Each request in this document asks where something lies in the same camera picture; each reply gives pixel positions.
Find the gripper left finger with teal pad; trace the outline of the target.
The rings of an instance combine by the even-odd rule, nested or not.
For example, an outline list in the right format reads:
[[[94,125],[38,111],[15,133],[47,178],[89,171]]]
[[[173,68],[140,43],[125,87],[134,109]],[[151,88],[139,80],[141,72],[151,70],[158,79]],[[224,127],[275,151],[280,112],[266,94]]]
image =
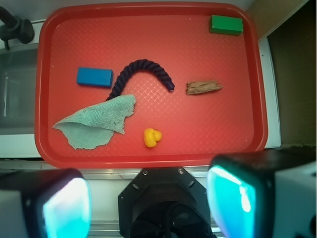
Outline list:
[[[77,169],[0,174],[2,238],[86,238],[91,218],[90,186]]]

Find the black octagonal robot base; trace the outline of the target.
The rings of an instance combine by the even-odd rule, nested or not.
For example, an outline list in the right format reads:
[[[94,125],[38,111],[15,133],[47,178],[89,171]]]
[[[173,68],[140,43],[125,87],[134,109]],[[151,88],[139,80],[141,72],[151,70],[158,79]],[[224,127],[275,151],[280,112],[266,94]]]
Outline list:
[[[124,238],[214,238],[207,190],[182,167],[145,168],[118,195]]]

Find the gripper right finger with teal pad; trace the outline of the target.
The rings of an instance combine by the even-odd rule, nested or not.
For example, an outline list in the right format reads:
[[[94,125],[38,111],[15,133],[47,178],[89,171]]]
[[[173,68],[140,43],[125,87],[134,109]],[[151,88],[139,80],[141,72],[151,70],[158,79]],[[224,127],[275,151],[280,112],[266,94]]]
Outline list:
[[[207,198],[226,238],[314,238],[317,155],[301,148],[215,156]]]

